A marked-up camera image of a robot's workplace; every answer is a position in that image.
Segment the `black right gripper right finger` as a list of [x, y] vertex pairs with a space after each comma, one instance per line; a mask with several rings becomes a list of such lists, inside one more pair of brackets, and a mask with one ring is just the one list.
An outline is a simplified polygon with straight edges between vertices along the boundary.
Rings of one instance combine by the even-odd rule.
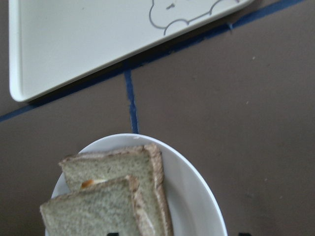
[[248, 232], [239, 232], [238, 236], [251, 236], [251, 234]]

